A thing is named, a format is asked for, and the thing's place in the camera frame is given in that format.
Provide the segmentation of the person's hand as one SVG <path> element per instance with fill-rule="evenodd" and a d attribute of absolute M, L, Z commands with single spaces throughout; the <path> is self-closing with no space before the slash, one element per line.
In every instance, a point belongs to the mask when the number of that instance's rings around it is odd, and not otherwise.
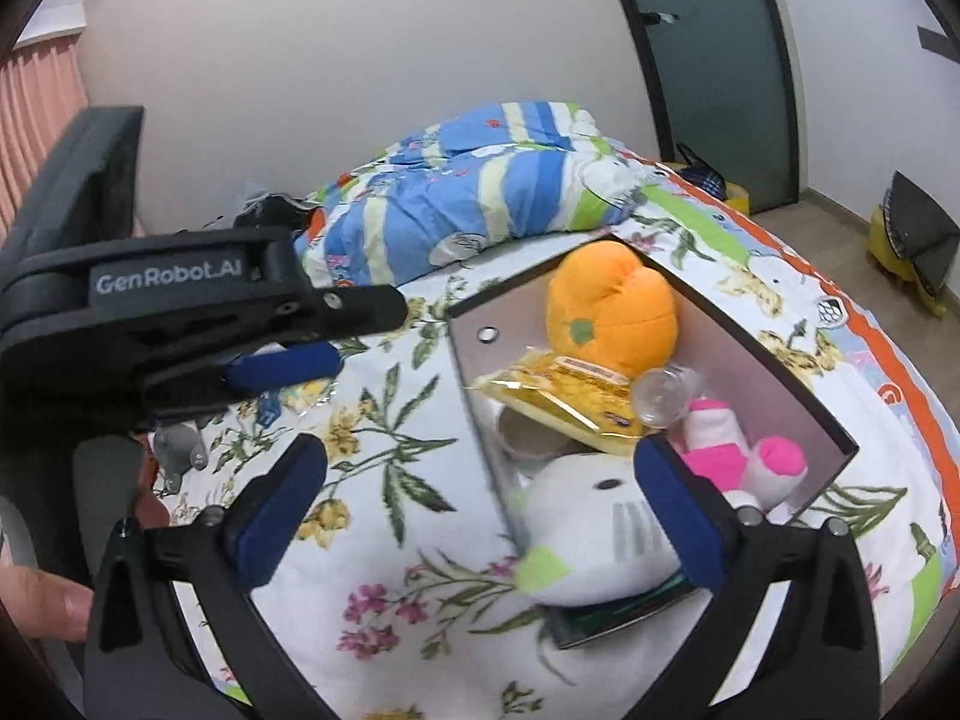
<path fill-rule="evenodd" d="M 85 585 L 31 567 L 3 566 L 0 593 L 11 621 L 26 639 L 86 639 L 93 592 Z"/>

